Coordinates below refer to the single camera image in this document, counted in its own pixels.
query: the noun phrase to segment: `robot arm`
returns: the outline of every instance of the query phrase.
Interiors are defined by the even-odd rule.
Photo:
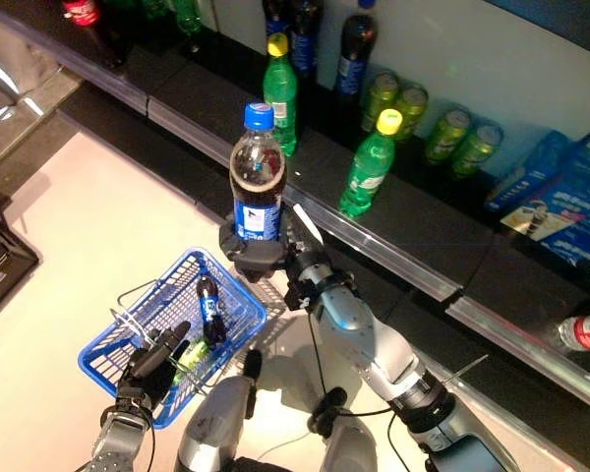
[[[518,471],[506,449],[425,368],[406,339],[374,317],[352,278],[332,267],[319,231],[302,212],[285,209],[281,234],[286,249],[281,252],[277,243],[237,241],[229,223],[221,228],[221,248],[252,277],[286,270],[289,309],[312,312],[324,343],[341,352],[389,404],[429,454],[430,470]]]
[[[151,412],[166,395],[175,375],[175,367],[166,359],[173,350],[173,357],[178,359],[188,347],[188,341],[180,341],[189,328],[190,323],[183,322],[166,329],[150,349],[134,352],[118,382],[115,404],[100,418],[92,459],[80,470],[133,472],[144,435],[152,428]]]

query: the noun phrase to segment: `cola bottle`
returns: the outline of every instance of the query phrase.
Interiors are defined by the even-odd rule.
[[[291,65],[297,76],[317,75],[317,36],[324,14],[323,0],[291,0]]]
[[[197,281],[197,297],[204,321],[204,339],[213,348],[227,339],[227,329],[218,312],[218,285],[207,271],[203,271]]]
[[[376,1],[359,0],[358,5],[358,12],[343,24],[341,57],[334,86],[339,102],[348,105],[358,101],[367,62],[378,36],[372,10]]]
[[[266,37],[288,29],[288,0],[263,0]]]
[[[126,48],[113,36],[94,0],[66,0],[61,3],[65,10],[64,17],[89,36],[106,66],[114,68],[125,62]]]
[[[245,128],[229,165],[235,231],[244,240],[275,241],[279,238],[286,159],[271,134],[273,109],[266,103],[248,104]]]

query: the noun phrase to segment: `yellow bottle cap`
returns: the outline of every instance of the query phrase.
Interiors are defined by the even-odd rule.
[[[288,39],[286,34],[275,32],[268,37],[266,50],[273,57],[282,57],[288,52]]]
[[[388,108],[381,112],[376,123],[376,129],[384,135],[393,136],[402,124],[402,114],[393,109]]]

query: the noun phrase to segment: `blue bottle cap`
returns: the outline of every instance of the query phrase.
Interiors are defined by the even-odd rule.
[[[266,103],[248,103],[245,107],[245,128],[252,131],[273,129],[273,108]]]
[[[369,10],[370,8],[374,8],[376,5],[376,0],[358,0],[358,6],[364,8],[365,10]]]

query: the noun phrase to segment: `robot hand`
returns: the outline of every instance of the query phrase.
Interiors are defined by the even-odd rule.
[[[168,328],[154,336],[153,346],[132,354],[118,382],[116,402],[100,418],[101,431],[92,460],[80,470],[133,471],[145,432],[152,428],[152,412],[166,396],[175,376],[175,366],[166,359],[171,354],[179,359],[188,347],[189,342],[182,341],[188,329],[189,322]]]

